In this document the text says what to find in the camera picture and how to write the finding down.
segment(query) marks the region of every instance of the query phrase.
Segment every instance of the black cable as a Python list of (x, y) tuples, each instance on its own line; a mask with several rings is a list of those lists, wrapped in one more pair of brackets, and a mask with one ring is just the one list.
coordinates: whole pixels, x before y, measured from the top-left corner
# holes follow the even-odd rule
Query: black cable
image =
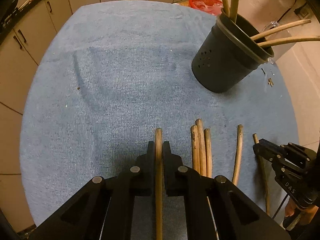
[(295, 5), (296, 2), (297, 0), (294, 0), (293, 5), (288, 10), (285, 11), (285, 13), (279, 18), (279, 20), (277, 20), (277, 22), (281, 21), (281, 19), (292, 9), (292, 7)]
[(280, 208), (282, 207), (282, 205), (284, 204), (284, 202), (285, 202), (285, 200), (287, 199), (288, 196), (289, 196), (288, 194), (285, 195), (284, 199), (282, 200), (280, 206), (278, 207), (277, 211), (276, 211), (275, 214), (273, 215), (272, 219), (275, 219), (276, 215), (278, 214)]

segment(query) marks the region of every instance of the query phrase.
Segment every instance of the red plastic basket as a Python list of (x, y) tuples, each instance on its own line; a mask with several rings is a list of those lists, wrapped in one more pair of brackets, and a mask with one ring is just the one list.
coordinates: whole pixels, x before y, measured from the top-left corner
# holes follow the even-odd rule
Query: red plastic basket
[(196, 5), (194, 5), (193, 2), (195, 2), (195, 1), (204, 2), (206, 5), (209, 5), (209, 6), (212, 6), (214, 4), (222, 4), (222, 2), (220, 0), (189, 0), (190, 7), (193, 9), (198, 9), (198, 10), (200, 10), (200, 8), (198, 8)]

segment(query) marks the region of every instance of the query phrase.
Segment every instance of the cabinet handle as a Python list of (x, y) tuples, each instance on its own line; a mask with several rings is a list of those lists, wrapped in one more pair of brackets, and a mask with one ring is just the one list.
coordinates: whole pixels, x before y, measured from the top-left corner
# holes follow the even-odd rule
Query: cabinet handle
[(22, 31), (21, 31), (21, 30), (18, 30), (18, 33), (20, 33), (20, 35), (22, 36), (24, 43), (27, 43), (26, 38), (25, 38), (25, 37), (23, 36), (23, 34), (22, 34)]
[(14, 35), (14, 36), (13, 36), (13, 38), (14, 38), (14, 39), (17, 41), (17, 43), (19, 44), (20, 49), (22, 49), (22, 45), (21, 45), (21, 43), (19, 42), (19, 40), (18, 40), (17, 36), (16, 36), (16, 35)]
[(50, 7), (50, 13), (52, 14), (52, 8), (51, 8), (51, 4), (50, 4), (50, 2), (49, 2), (49, 1), (47, 1), (47, 4), (49, 5), (49, 7)]

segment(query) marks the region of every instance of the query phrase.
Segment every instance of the blue cloth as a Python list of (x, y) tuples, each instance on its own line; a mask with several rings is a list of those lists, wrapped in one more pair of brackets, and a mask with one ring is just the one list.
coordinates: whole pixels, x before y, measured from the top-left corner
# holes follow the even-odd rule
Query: blue cloth
[[(214, 23), (210, 14), (149, 1), (84, 6), (65, 23), (41, 61), (23, 115), (21, 171), (36, 225), (92, 177), (132, 165), (156, 127), (191, 167), (197, 118), (211, 129), (213, 175), (230, 180), (243, 124), (238, 187), (264, 209), (252, 134), (298, 143), (291, 99), (270, 64), (263, 68), (273, 87), (260, 66), (226, 93), (205, 89), (191, 61)], [(281, 194), (275, 191), (275, 208)], [(148, 201), (138, 202), (132, 239), (150, 239)], [(182, 198), (165, 198), (164, 239), (187, 239), (185, 228)]]

